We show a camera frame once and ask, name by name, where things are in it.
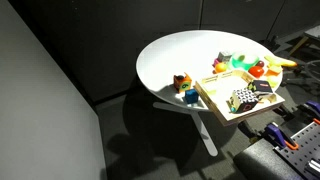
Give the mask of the orange plush cube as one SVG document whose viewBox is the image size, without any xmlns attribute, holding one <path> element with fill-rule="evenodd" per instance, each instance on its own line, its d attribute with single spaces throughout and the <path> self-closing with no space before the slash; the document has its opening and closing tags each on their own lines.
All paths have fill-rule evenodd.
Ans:
<svg viewBox="0 0 320 180">
<path fill-rule="evenodd" d="M 189 90 L 192 84 L 192 79 L 187 73 L 183 75 L 174 75 L 173 76 L 173 85 L 174 88 L 179 92 L 184 92 Z"/>
</svg>

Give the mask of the small blue cube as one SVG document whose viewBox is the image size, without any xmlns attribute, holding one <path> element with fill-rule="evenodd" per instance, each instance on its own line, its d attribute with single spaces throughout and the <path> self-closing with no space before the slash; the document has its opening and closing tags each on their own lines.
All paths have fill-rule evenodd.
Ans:
<svg viewBox="0 0 320 180">
<path fill-rule="evenodd" d="M 185 100 L 188 104 L 193 104 L 198 101 L 199 95 L 195 89 L 190 89 L 185 92 Z"/>
</svg>

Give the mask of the wooden crate tray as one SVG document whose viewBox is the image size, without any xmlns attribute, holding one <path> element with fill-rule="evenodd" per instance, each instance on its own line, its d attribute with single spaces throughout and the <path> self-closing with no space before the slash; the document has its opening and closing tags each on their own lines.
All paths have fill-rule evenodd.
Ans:
<svg viewBox="0 0 320 180">
<path fill-rule="evenodd" d="M 278 108 L 284 103 L 284 99 L 275 92 L 276 88 L 271 87 L 273 91 L 271 95 L 256 96 L 258 103 L 253 109 L 243 113 L 232 113 L 229 102 L 232 92 L 247 88 L 252 80 L 264 79 L 256 79 L 247 71 L 234 69 L 198 79 L 195 82 L 194 89 L 198 92 L 206 107 L 215 114 L 224 126 L 228 126 L 259 113 Z"/>
</svg>

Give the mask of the grey toy cube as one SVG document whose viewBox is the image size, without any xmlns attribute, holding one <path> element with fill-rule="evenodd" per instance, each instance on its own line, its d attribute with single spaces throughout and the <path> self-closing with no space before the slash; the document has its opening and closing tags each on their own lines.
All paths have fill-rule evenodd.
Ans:
<svg viewBox="0 0 320 180">
<path fill-rule="evenodd" d="M 220 51 L 218 54 L 218 60 L 220 62 L 229 62 L 232 54 L 228 51 Z"/>
</svg>

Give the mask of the black white patterned plush cube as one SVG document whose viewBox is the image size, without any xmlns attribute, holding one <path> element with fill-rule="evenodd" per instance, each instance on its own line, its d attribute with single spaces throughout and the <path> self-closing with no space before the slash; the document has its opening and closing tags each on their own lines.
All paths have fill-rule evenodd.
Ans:
<svg viewBox="0 0 320 180">
<path fill-rule="evenodd" d="M 253 109 L 258 103 L 258 98 L 249 89 L 237 89 L 232 92 L 229 99 L 232 113 L 243 113 Z"/>
</svg>

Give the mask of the dark navy plush cube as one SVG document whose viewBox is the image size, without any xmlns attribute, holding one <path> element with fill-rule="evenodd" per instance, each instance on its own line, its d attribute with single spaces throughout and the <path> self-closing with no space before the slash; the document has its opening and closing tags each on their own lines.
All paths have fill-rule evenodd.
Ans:
<svg viewBox="0 0 320 180">
<path fill-rule="evenodd" d="M 247 85 L 247 88 L 251 90 L 256 96 L 266 96 L 273 93 L 269 82 L 265 80 L 252 80 Z"/>
</svg>

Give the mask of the pink toy piece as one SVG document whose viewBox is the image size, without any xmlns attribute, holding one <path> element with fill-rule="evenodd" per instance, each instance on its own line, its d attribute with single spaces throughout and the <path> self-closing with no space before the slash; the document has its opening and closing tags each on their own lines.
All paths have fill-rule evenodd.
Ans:
<svg viewBox="0 0 320 180">
<path fill-rule="evenodd" d="M 215 67 L 215 66 L 216 66 L 217 64 L 219 64 L 219 63 L 220 63 L 219 59 L 216 58 L 216 59 L 214 60 L 213 67 Z"/>
</svg>

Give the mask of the orange toy fruit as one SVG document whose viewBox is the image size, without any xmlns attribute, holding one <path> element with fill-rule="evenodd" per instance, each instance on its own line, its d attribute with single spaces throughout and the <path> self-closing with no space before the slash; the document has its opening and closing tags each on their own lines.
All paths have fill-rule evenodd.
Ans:
<svg viewBox="0 0 320 180">
<path fill-rule="evenodd" d="M 223 62 L 216 64 L 214 67 L 215 73 L 225 72 L 226 70 L 227 70 L 227 65 Z"/>
</svg>

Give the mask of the green plastic bowl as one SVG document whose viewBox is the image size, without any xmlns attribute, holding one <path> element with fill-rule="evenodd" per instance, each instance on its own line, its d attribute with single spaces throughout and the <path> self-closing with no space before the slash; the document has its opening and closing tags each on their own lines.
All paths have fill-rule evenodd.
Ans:
<svg viewBox="0 0 320 180">
<path fill-rule="evenodd" d="M 243 52 L 236 52 L 231 57 L 231 64 L 234 68 L 242 68 L 249 70 L 252 66 L 255 66 L 259 58 L 253 54 L 246 54 Z"/>
</svg>

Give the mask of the red toy apple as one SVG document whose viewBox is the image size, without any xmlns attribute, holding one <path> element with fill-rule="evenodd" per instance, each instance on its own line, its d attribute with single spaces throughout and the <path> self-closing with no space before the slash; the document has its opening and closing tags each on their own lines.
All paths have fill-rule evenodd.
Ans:
<svg viewBox="0 0 320 180">
<path fill-rule="evenodd" d="M 255 78 L 260 78 L 264 74 L 264 69 L 260 66 L 253 66 L 248 72 Z"/>
</svg>

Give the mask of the dark purple toy plum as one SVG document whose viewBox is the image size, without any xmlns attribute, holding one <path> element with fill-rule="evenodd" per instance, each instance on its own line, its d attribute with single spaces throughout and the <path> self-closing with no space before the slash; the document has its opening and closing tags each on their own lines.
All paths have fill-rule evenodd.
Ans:
<svg viewBox="0 0 320 180">
<path fill-rule="evenodd" d="M 256 66 L 264 67 L 264 61 L 259 60 Z"/>
</svg>

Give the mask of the orange toy block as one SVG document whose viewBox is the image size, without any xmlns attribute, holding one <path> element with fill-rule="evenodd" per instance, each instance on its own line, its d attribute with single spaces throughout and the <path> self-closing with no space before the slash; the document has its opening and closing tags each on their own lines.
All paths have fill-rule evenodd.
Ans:
<svg viewBox="0 0 320 180">
<path fill-rule="evenodd" d="M 268 69 L 267 72 L 264 74 L 264 76 L 268 77 L 268 76 L 278 76 L 280 72 L 276 72 L 276 71 L 273 71 L 271 69 Z"/>
</svg>

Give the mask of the yellow toy banana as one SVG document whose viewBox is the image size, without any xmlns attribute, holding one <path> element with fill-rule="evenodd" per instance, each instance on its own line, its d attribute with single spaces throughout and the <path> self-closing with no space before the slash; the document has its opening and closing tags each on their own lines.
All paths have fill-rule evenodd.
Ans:
<svg viewBox="0 0 320 180">
<path fill-rule="evenodd" d="M 295 67 L 297 65 L 295 61 L 284 59 L 278 56 L 266 55 L 265 59 L 268 61 L 269 66 Z"/>
</svg>

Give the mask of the purple orange clamp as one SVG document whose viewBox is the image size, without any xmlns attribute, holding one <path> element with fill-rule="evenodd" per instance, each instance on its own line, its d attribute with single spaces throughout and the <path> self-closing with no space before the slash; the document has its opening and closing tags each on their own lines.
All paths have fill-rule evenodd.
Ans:
<svg viewBox="0 0 320 180">
<path fill-rule="evenodd" d="M 265 127 L 267 135 L 276 142 L 280 148 L 288 147 L 291 150 L 297 150 L 299 145 L 288 136 L 276 123 L 269 123 Z"/>
</svg>

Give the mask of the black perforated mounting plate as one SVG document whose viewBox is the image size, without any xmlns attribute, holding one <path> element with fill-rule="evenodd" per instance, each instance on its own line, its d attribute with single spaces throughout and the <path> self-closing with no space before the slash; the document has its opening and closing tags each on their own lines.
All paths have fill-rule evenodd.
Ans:
<svg viewBox="0 0 320 180">
<path fill-rule="evenodd" d="M 296 149 L 274 151 L 305 180 L 320 180 L 320 124 L 312 122 L 292 136 Z"/>
</svg>

